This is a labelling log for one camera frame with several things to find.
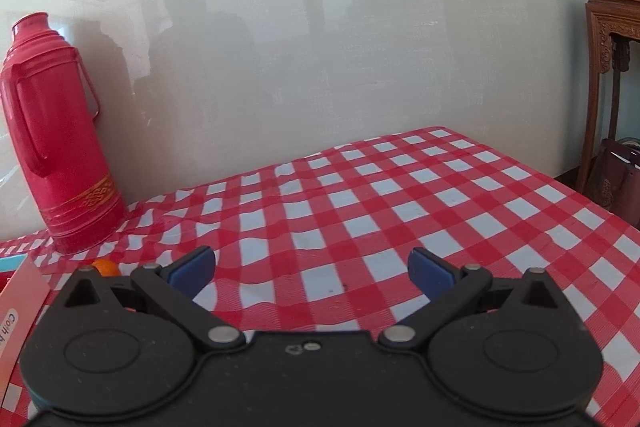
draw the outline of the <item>carved wood panel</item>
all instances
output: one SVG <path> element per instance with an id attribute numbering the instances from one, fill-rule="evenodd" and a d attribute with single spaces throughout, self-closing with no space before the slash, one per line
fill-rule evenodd
<path id="1" fill-rule="evenodd" d="M 613 68 L 618 71 L 628 71 L 631 61 L 631 50 L 629 49 L 630 39 L 613 36 Z"/>
<path id="2" fill-rule="evenodd" d="M 640 25 L 635 26 L 620 21 L 598 19 L 598 26 L 600 35 L 600 73 L 606 73 L 611 67 L 611 34 L 614 33 L 634 41 L 640 41 Z"/>

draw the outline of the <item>table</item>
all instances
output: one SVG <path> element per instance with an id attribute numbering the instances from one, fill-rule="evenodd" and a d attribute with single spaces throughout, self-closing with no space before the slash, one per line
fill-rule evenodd
<path id="1" fill-rule="evenodd" d="M 587 124 L 576 190 L 584 194 L 593 158 L 598 119 L 600 75 L 613 63 L 609 138 L 616 139 L 620 107 L 620 72 L 629 70 L 629 41 L 640 41 L 640 0 L 587 0 L 589 38 L 589 100 Z"/>
<path id="2" fill-rule="evenodd" d="M 577 192 L 443 127 L 361 140 L 130 207 L 103 245 L 57 253 L 46 232 L 0 243 L 29 252 L 49 301 L 71 272 L 109 257 L 130 273 L 198 245 L 218 256 L 196 302 L 257 329 L 372 330 L 423 306 L 406 274 L 425 245 L 497 277 L 544 266 L 574 304 L 606 366 L 589 411 L 608 426 L 640 421 L 640 232 Z M 0 425 L 30 407 L 18 368 Z"/>

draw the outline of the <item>metal screw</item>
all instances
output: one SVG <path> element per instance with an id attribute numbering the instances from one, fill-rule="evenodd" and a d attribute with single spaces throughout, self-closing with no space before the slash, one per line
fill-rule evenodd
<path id="1" fill-rule="evenodd" d="M 240 336 L 240 331 L 236 330 L 233 326 L 216 326 L 215 328 L 211 328 L 207 335 L 212 342 L 229 344 Z"/>
<path id="2" fill-rule="evenodd" d="M 284 348 L 284 350 L 290 355 L 301 355 L 302 354 L 302 346 L 300 344 L 291 344 Z"/>
<path id="3" fill-rule="evenodd" d="M 402 324 L 396 324 L 390 328 L 386 328 L 384 331 L 385 337 L 391 342 L 409 342 L 415 337 L 414 328 L 409 326 L 403 326 Z"/>
<path id="4" fill-rule="evenodd" d="M 302 344 L 302 347 L 304 347 L 307 351 L 317 351 L 318 349 L 322 349 L 322 346 L 317 343 L 317 342 L 305 342 L 304 344 Z"/>

